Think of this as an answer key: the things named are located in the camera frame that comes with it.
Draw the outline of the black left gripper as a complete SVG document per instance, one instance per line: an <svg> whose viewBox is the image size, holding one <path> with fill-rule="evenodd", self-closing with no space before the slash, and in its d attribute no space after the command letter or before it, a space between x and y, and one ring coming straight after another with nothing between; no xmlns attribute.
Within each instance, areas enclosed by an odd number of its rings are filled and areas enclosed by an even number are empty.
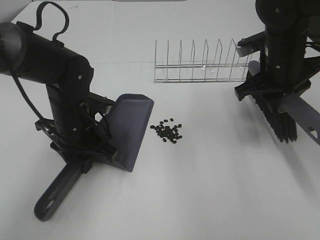
<svg viewBox="0 0 320 240"><path fill-rule="evenodd" d="M49 100L53 119L39 119L35 127L50 138L51 148L65 160L79 159L81 172L87 174L92 158L114 160L118 156L106 116L113 100L92 92L76 103L69 103L61 93L51 93Z"/></svg>

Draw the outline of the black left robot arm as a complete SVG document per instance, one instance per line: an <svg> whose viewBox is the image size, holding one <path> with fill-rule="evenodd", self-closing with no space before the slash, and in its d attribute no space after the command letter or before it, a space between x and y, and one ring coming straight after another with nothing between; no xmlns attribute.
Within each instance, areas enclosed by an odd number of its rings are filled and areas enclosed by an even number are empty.
<svg viewBox="0 0 320 240"><path fill-rule="evenodd" d="M87 170L93 161L112 163L118 150L104 116L114 101L90 91L94 69L82 55L35 33L23 22L0 25L0 72L44 84L52 119L39 116L35 127L51 139L51 147L65 162Z"/></svg>

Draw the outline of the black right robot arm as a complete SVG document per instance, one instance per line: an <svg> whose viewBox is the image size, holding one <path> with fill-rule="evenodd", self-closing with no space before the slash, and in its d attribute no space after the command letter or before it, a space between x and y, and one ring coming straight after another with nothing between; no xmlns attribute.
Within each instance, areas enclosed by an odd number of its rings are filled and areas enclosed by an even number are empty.
<svg viewBox="0 0 320 240"><path fill-rule="evenodd" d="M234 89L236 97L277 98L305 91L320 70L318 56L305 57L306 48L320 50L320 2L257 0L255 10L264 31L240 40L237 53L245 57L259 52L259 70Z"/></svg>

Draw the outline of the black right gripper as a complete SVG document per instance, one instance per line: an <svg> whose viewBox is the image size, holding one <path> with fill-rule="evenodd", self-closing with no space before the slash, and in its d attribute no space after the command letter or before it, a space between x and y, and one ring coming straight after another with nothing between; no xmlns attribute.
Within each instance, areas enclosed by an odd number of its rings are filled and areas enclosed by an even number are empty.
<svg viewBox="0 0 320 240"><path fill-rule="evenodd" d="M266 56L261 55L259 61L250 61L245 82L234 88L235 95L239 101L246 96L262 96L268 99L275 99L285 94L297 93L301 95L311 87L312 58L304 58L301 69L294 68L291 73L298 80L296 82L282 82L285 78L279 79L271 75L271 69L266 64Z"/></svg>

